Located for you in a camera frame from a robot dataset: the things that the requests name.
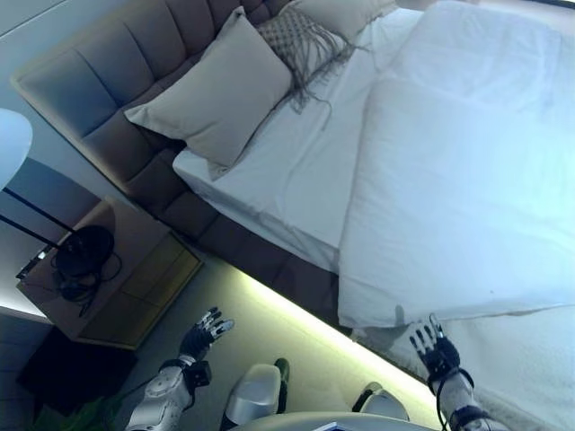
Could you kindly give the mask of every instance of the lamp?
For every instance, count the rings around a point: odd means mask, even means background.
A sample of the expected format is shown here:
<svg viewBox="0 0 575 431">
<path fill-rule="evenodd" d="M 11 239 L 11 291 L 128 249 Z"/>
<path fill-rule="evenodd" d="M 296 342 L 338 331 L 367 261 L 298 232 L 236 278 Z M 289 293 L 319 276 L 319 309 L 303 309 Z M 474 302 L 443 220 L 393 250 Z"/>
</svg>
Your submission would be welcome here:
<svg viewBox="0 0 575 431">
<path fill-rule="evenodd" d="M 64 275 L 81 277 L 98 273 L 113 252 L 114 237 L 101 226 L 85 226 L 75 230 L 54 216 L 8 189 L 6 184 L 21 168 L 32 142 L 32 127 L 22 114 L 0 108 L 0 189 L 25 206 L 46 217 L 52 223 L 66 229 L 70 234 L 61 244 L 33 232 L 0 214 L 0 221 L 57 249 L 55 267 Z"/>
</svg>

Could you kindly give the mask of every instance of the lamp stand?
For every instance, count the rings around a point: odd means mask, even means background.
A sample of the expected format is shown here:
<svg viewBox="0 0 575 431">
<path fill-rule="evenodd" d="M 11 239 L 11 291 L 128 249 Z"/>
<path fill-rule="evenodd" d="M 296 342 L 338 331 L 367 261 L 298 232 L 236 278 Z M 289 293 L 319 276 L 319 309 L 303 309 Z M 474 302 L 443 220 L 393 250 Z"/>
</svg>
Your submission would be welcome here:
<svg viewBox="0 0 575 431">
<path fill-rule="evenodd" d="M 90 225 L 74 230 L 12 190 L 6 188 L 3 192 L 70 232 L 65 240 L 58 245 L 48 238 L 16 223 L 14 220 L 0 215 L 0 221 L 8 223 L 19 231 L 57 249 L 56 257 L 54 258 L 54 266 L 57 270 L 69 277 L 81 277 L 100 272 L 103 264 L 114 250 L 114 237 L 107 229 L 101 226 Z"/>
</svg>

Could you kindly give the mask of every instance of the floor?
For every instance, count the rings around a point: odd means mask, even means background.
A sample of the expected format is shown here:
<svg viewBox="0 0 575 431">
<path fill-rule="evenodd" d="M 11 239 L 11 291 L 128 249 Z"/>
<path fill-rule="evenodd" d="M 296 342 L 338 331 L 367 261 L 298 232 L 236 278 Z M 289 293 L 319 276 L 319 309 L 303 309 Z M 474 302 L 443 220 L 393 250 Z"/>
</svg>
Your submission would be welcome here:
<svg viewBox="0 0 575 431">
<path fill-rule="evenodd" d="M 177 355 L 181 336 L 217 305 L 236 326 L 208 353 L 213 380 L 197 391 L 197 404 L 182 417 L 181 430 L 218 430 L 227 395 L 255 363 L 285 357 L 291 364 L 287 411 L 346 410 L 370 382 L 380 382 L 402 401 L 414 423 L 439 429 L 429 389 L 338 331 L 221 260 L 204 267 L 138 350 L 139 361 L 123 391 L 154 375 Z M 117 429 L 128 423 L 142 391 L 126 398 Z"/>
</svg>

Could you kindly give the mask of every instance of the folded duvet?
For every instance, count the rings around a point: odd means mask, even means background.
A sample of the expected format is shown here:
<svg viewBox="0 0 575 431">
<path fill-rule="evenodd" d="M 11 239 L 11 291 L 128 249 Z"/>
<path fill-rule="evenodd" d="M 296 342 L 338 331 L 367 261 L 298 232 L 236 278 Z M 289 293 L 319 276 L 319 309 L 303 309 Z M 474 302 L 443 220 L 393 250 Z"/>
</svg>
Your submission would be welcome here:
<svg viewBox="0 0 575 431">
<path fill-rule="evenodd" d="M 575 303 L 565 43 L 469 4 L 426 12 L 367 102 L 340 246 L 342 324 Z"/>
</svg>

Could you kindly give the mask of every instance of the lamp shade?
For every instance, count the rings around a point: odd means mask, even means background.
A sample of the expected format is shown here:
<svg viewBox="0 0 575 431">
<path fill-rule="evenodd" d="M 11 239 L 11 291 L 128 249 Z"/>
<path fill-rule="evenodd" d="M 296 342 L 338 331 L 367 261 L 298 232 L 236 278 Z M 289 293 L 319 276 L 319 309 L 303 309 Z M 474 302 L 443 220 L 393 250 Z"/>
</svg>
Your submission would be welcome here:
<svg viewBox="0 0 575 431">
<path fill-rule="evenodd" d="M 0 190 L 18 172 L 32 143 L 32 126 L 22 114 L 0 108 Z"/>
</svg>

